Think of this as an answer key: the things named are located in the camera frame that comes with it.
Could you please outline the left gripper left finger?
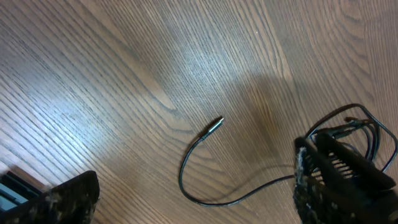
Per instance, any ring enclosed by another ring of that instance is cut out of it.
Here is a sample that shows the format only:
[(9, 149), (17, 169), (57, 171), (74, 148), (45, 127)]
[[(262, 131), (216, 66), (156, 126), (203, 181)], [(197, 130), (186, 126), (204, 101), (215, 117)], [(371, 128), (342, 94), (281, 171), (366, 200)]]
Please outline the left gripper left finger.
[(92, 170), (46, 192), (9, 171), (1, 176), (1, 223), (90, 224), (99, 195)]

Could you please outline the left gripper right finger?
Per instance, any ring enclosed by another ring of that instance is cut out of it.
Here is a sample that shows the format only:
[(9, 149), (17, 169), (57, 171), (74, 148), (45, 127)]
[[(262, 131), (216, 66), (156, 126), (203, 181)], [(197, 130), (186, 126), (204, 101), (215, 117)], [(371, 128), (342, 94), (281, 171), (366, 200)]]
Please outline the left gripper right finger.
[(294, 204), (302, 223), (397, 223), (396, 183), (322, 133), (294, 141)]

